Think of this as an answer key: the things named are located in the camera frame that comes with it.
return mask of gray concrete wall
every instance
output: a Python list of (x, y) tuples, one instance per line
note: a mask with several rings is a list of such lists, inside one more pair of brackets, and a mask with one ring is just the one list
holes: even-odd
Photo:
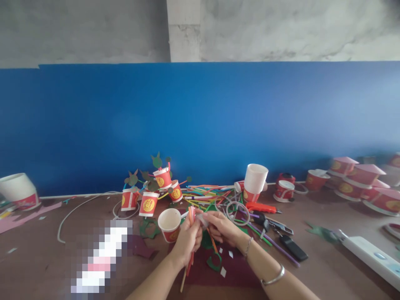
[(202, 61), (400, 60), (399, 0), (202, 0)]
[(169, 62), (165, 0), (0, 0), (0, 68)]

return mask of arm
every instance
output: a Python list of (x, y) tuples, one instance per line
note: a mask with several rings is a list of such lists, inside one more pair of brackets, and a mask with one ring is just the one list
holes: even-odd
[(126, 299), (165, 300), (179, 271), (189, 263), (192, 252), (200, 247), (202, 236), (200, 221), (197, 220), (190, 227), (189, 218), (186, 218), (171, 253)]
[[(247, 253), (247, 262), (257, 278), (270, 281), (280, 273), (280, 264), (254, 240), (249, 244), (250, 237), (236, 227), (221, 212), (208, 212), (204, 218), (211, 225), (210, 232), (215, 240), (222, 243), (228, 242), (231, 246), (237, 247), (242, 254)], [(293, 274), (285, 270), (285, 275), (277, 282), (264, 286), (265, 293), (271, 300), (278, 299), (299, 299), (317, 300), (319, 299)]]

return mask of purple straw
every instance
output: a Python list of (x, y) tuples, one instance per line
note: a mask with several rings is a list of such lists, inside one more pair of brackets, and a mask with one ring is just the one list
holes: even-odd
[[(262, 234), (262, 231), (258, 229), (257, 227), (254, 227), (250, 222), (248, 223), (248, 226), (251, 228), (255, 229), (260, 235)], [(277, 243), (273, 241), (268, 235), (264, 234), (264, 237), (271, 242), (280, 252), (282, 252), (287, 258), (289, 258), (295, 265), (296, 267), (300, 268), (300, 264), (295, 260), (289, 253), (287, 253), (285, 250), (283, 250)]]

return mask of woman's left hand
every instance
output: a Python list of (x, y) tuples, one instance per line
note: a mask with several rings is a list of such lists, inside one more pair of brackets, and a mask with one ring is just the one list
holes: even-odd
[[(203, 213), (203, 211), (196, 209), (195, 213), (199, 214)], [(201, 229), (200, 221), (196, 220), (193, 225), (190, 226), (189, 218), (186, 217), (185, 221), (180, 226), (178, 239), (171, 251), (171, 255), (181, 267), (187, 266), (192, 252), (199, 249), (202, 237), (203, 230)]]

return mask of concrete pillar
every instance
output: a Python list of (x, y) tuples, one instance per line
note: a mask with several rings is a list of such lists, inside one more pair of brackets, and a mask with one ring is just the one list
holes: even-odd
[(171, 62), (200, 61), (201, 0), (167, 0)]

